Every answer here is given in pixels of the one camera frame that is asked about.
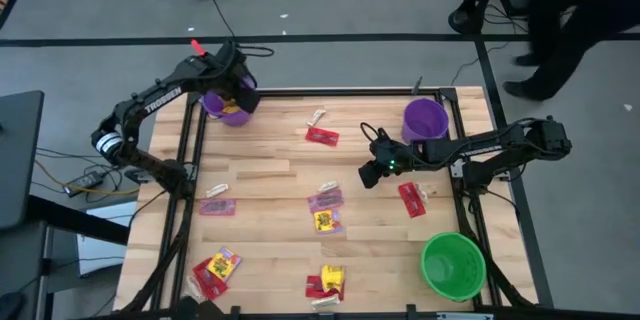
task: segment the black shoe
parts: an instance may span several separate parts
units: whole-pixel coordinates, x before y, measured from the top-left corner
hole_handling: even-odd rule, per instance
[[[502,88],[507,94],[521,99],[527,99],[531,101],[544,101],[550,98],[527,93],[522,82],[507,81],[502,84]]]
[[[513,59],[513,63],[517,66],[539,66],[542,64],[542,60],[535,57],[533,54],[516,56]]]

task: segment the cable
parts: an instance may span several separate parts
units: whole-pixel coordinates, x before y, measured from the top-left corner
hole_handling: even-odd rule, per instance
[[[491,6],[491,7],[494,7],[494,8],[496,8],[496,9],[498,9],[497,7],[495,7],[494,5],[491,5],[491,4],[489,4],[489,5],[487,5],[487,6]],[[487,21],[488,23],[490,23],[490,24],[511,24],[511,25],[513,26],[513,34],[514,34],[514,35],[515,35],[515,34],[517,34],[516,26],[520,26],[520,25],[519,25],[519,24],[516,24],[516,22],[514,22],[513,20],[512,20],[510,23],[506,23],[506,22],[505,22],[505,23],[496,23],[496,22],[488,21],[488,20],[487,20],[487,18],[486,18],[486,15],[491,15],[491,14],[485,14],[485,18],[484,18],[484,20],[485,20],[485,21]],[[490,52],[494,51],[494,50],[501,50],[501,49],[504,49],[504,48],[505,48],[505,47],[507,47],[510,43],[511,43],[511,41],[507,41],[506,43],[504,43],[504,44],[502,44],[502,45],[498,45],[498,46],[494,46],[494,47],[492,47],[492,48],[489,48],[489,50],[487,50],[487,55],[488,55]],[[466,64],[462,64],[462,65],[460,65],[460,67],[459,67],[459,68],[458,68],[458,70],[456,71],[456,74],[455,74],[455,75],[453,76],[453,78],[451,79],[451,82],[449,83],[449,86],[453,86],[453,85],[455,84],[456,80],[458,80],[458,76],[460,76],[460,73],[462,72],[462,70],[463,70],[464,68],[469,67],[469,66],[471,66],[471,65],[473,65],[473,64],[475,64],[475,63],[477,63],[478,61],[480,61],[480,57],[479,57],[479,56],[478,56],[475,60],[473,60],[472,62],[468,62],[468,63],[466,63]]]
[[[51,155],[51,154],[45,154],[42,153],[40,151],[48,151],[51,152],[53,154],[56,155]],[[91,160],[90,158],[102,158],[102,156],[92,156],[92,155],[74,155],[74,154],[69,154],[69,153],[63,153],[63,152],[59,152],[59,151],[54,151],[54,150],[49,150],[49,149],[44,149],[44,148],[38,148],[38,151],[36,152],[37,156],[42,156],[42,157],[47,157],[47,158],[52,158],[52,159],[80,159],[80,160],[84,160],[86,162],[89,162],[93,165],[88,166],[86,168],[84,168],[83,174],[86,175],[87,172],[90,169],[99,167],[101,168],[104,172],[101,174],[101,176],[109,176],[109,178],[111,179],[111,182],[113,183],[113,192],[118,191],[120,189],[120,186],[122,185],[122,181],[124,180],[122,173],[119,171],[118,167],[115,166],[110,166],[110,165],[106,165],[106,164],[99,164],[96,161]],[[112,172],[116,172],[118,174],[118,181],[115,180],[115,178],[113,177],[113,175],[111,175]],[[40,184],[40,183],[36,183],[36,185],[42,186],[42,187],[46,187],[47,189],[51,190],[51,191],[55,191],[61,194],[66,194],[65,192],[62,191],[57,191],[55,189],[52,189],[44,184]],[[111,196],[112,194],[105,194],[102,197],[100,197],[97,200],[89,200],[89,193],[85,192],[85,197],[84,200],[86,203],[91,204],[91,203],[96,203],[99,201],[102,201],[104,199],[106,199],[107,197]]]
[[[104,308],[105,308],[105,307],[107,307],[107,305],[109,305],[109,303],[111,302],[111,300],[113,300],[113,299],[116,297],[116,294],[117,294],[117,293],[118,293],[118,290],[116,290],[116,291],[113,293],[113,295],[109,298],[109,300],[107,300],[107,302],[106,302],[106,303],[104,303],[104,305],[102,305],[102,307],[101,307],[98,311],[96,311],[93,315],[91,315],[91,316],[89,316],[89,317],[95,317],[95,316],[98,316],[98,314],[100,314],[100,312],[101,312],[102,310],[104,310]]]
[[[94,167],[98,167],[99,165],[91,165],[91,166],[87,166],[86,168],[84,168],[84,174],[86,175],[87,172],[94,168]],[[115,181],[115,179],[113,178],[113,176],[111,175],[111,173],[115,171],[118,174],[118,182]],[[122,186],[122,181],[124,180],[124,177],[122,176],[122,173],[117,169],[117,168],[111,168],[108,171],[106,171],[105,173],[102,174],[102,176],[109,176],[109,178],[111,178],[111,182],[113,183],[113,190],[112,191],[118,191],[120,190],[120,186]],[[100,202],[106,198],[108,198],[111,195],[103,195],[101,196],[99,199],[97,200],[89,200],[89,197],[91,196],[91,194],[89,193],[84,193],[84,201],[87,204],[93,204],[93,203],[97,203]]]
[[[500,194],[494,193],[493,191],[487,189],[486,187],[483,187],[482,190],[486,191],[488,194],[491,194],[491,195],[493,195],[495,197],[498,197],[498,198],[508,202],[509,204],[511,204],[511,206],[513,206],[513,208],[516,211],[516,216],[520,216],[520,211],[518,211],[518,207],[516,206],[516,203],[514,203],[513,201],[509,200],[508,198],[506,198],[506,197],[504,197],[504,196],[502,196]]]
[[[47,190],[50,190],[50,191],[53,191],[53,192],[57,192],[58,194],[66,194],[66,192],[64,192],[64,191],[56,190],[56,189],[54,189],[54,188],[48,187],[48,186],[47,186],[47,185],[45,185],[45,184],[40,184],[40,183],[39,183],[39,182],[37,182],[37,181],[31,181],[31,183],[32,183],[33,185],[41,186],[41,187],[43,187],[43,188],[45,188],[45,189],[47,189]]]
[[[33,161],[35,162],[36,165],[38,165],[40,169],[42,169],[45,175],[47,175],[47,177],[51,179],[53,182],[55,182],[60,186],[67,187],[72,190],[84,191],[84,192],[93,193],[93,194],[103,194],[103,195],[129,195],[138,191],[138,189],[132,189],[127,191],[102,191],[102,190],[87,189],[87,188],[83,188],[83,187],[79,187],[71,184],[66,184],[56,179],[55,177],[53,177],[53,175],[51,175],[51,173],[44,167],[44,165],[42,165],[40,161],[38,161],[38,159],[34,159]]]
[[[361,122],[360,130],[362,130],[364,137],[366,137],[369,141],[374,142],[374,140],[369,136],[369,134],[367,134],[367,131],[364,129],[365,127],[371,129],[371,131],[373,131],[373,133],[376,134],[377,137],[380,136],[380,134],[378,134],[378,131],[376,131],[376,129],[373,126],[367,124],[366,122]]]
[[[149,200],[149,202],[147,202],[146,204],[142,205],[140,207],[140,209],[136,210],[132,215],[131,215],[131,220],[129,220],[129,229],[131,229],[131,224],[133,224],[133,219],[135,219],[136,215],[138,215],[138,213],[140,211],[142,211],[142,209],[146,208],[147,206],[149,206],[152,202],[156,201],[160,196],[164,195],[167,192],[167,190],[162,190],[161,192],[158,193],[158,195],[154,196],[151,200]]]
[[[68,153],[63,153],[63,152],[60,152],[60,151],[54,151],[54,150],[45,149],[45,148],[41,148],[41,147],[36,148],[36,150],[46,151],[46,152],[50,152],[50,153],[53,153],[53,154],[56,154],[56,155],[62,155],[62,156],[59,156],[59,157],[62,157],[62,158],[64,158],[64,157],[75,157],[75,158],[100,158],[100,159],[102,159],[102,158],[103,158],[101,155],[76,155],[76,154],[68,154]]]
[[[93,258],[93,259],[78,259],[78,260],[74,260],[71,262],[68,262],[66,264],[62,264],[58,267],[56,267],[55,269],[52,269],[50,272],[56,271],[56,270],[60,270],[63,267],[67,267],[69,265],[73,265],[75,263],[79,263],[80,261],[97,261],[97,260],[108,260],[108,259],[124,259],[124,257],[122,256],[105,256],[105,257],[99,257],[99,258]],[[33,284],[34,281],[38,280],[40,278],[41,275],[34,277],[33,279],[31,279],[28,283],[22,285],[20,287],[20,289],[18,289],[17,292],[22,292],[27,286]]]
[[[514,181],[520,179],[520,177],[522,177],[522,174],[524,174],[524,171],[526,169],[527,169],[527,163],[524,163],[524,165],[522,165],[522,170],[520,170],[520,173],[518,175],[516,175],[513,179],[507,180],[507,182],[514,182]]]
[[[492,48],[489,48],[489,50],[487,50],[487,54],[489,54],[490,52],[494,51],[494,50],[500,50],[500,49],[504,49],[507,47],[507,45],[509,45],[511,43],[511,41],[507,41],[506,43],[499,45],[499,46],[494,46]],[[456,71],[456,75],[453,77],[453,79],[451,79],[451,82],[449,83],[449,86],[453,86],[453,84],[455,84],[456,80],[458,80],[458,76],[460,76],[460,73],[462,72],[462,69],[471,66],[475,63],[477,63],[478,61],[480,61],[480,57],[477,57],[475,60],[473,60],[472,62],[466,63],[466,64],[462,64],[460,65],[460,67],[458,68],[458,71]]]
[[[488,22],[489,24],[496,24],[496,25],[507,25],[507,24],[511,24],[515,27],[518,27],[520,30],[524,31],[525,33],[529,33],[529,30],[527,30],[525,27],[523,27],[522,25],[516,23],[515,21],[524,21],[525,19],[518,19],[518,18],[514,18],[511,17],[509,15],[507,15],[504,11],[500,10],[500,8],[498,8],[497,6],[493,5],[493,4],[488,4],[487,8],[491,8],[494,9],[495,11],[497,11],[500,15],[495,15],[495,14],[487,14],[485,13],[484,16],[484,21]],[[497,18],[502,18],[502,19],[508,19],[509,22],[495,22],[495,21],[490,21],[489,19],[487,19],[487,16],[493,16],[493,17],[497,17]]]
[[[229,33],[231,34],[231,38],[233,39],[234,42],[236,42],[236,47],[238,49],[253,49],[253,50],[260,50],[260,51],[265,51],[265,54],[256,54],[256,53],[244,53],[246,56],[253,56],[253,57],[270,57],[273,56],[275,54],[275,51],[273,49],[270,49],[266,46],[249,46],[249,45],[240,45],[237,43],[237,39],[236,39],[236,33],[233,32],[233,29],[231,28],[231,25],[229,25],[229,22],[227,21],[227,18],[224,16],[224,14],[222,13],[222,9],[220,9],[220,5],[218,5],[218,2],[216,0],[211,0],[213,1],[213,5],[216,7],[216,10],[218,11],[218,15],[220,15],[220,19],[222,19],[222,22],[224,23],[224,25],[227,27],[227,30],[229,30]]]

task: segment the table leg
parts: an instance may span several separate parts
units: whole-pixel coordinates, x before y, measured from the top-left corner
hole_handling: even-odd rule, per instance
[[[30,220],[46,221],[48,225],[62,230],[114,244],[126,246],[129,239],[129,228],[126,226],[33,195],[29,196],[27,217]]]

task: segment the wooden table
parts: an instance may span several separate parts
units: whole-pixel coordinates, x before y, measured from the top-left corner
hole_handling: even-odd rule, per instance
[[[482,88],[456,90],[467,135],[491,130]],[[357,169],[372,158],[359,123],[384,127],[392,138],[401,140],[402,112],[412,99],[264,98],[244,127],[231,128],[208,119],[196,197],[203,198],[207,189],[227,183],[231,189],[223,197],[238,199],[237,211],[233,217],[205,217],[198,215],[196,204],[185,274],[221,246],[242,256],[242,264],[228,281],[229,290],[216,299],[226,313],[232,305],[241,306],[243,313],[310,312],[305,280],[307,275],[319,274],[323,264],[347,266],[345,301],[332,311],[400,312],[406,304],[416,304],[418,311],[471,309],[470,301],[456,303],[436,295],[419,267],[425,241],[440,232],[458,231],[448,171],[383,178],[369,190],[358,176]],[[175,158],[185,101],[183,96],[158,113],[151,140],[153,155]],[[318,108],[327,110],[318,126],[340,133],[335,148],[304,140],[305,122]],[[195,114],[187,153],[195,142]],[[453,124],[450,130],[455,133]],[[345,229],[317,235],[306,198],[330,180],[340,182],[345,197],[339,208]],[[397,186],[407,181],[428,188],[425,216],[409,218],[397,192]],[[504,182],[494,181],[490,189],[510,196]],[[144,185],[138,206],[160,190],[157,184]],[[156,265],[167,200],[164,196],[155,201],[133,223],[115,309],[132,299]],[[491,195],[482,196],[481,201],[494,260],[522,295],[536,301],[513,207]],[[180,218],[178,214],[176,227]],[[165,305],[173,269],[168,274]],[[483,300],[488,299],[485,286]]]

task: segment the yellow candy packet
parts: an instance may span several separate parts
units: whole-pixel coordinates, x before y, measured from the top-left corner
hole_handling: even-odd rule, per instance
[[[319,234],[330,234],[342,230],[340,215],[336,209],[327,209],[313,213],[316,232]]]
[[[339,293],[342,293],[342,285],[344,284],[345,279],[345,267],[324,265],[322,267],[320,278],[322,279],[322,290],[324,290],[324,292],[336,289]]]
[[[223,247],[218,253],[211,258],[207,265],[207,270],[217,276],[220,280],[226,282],[233,270],[240,265],[242,258],[234,254],[231,250]]]

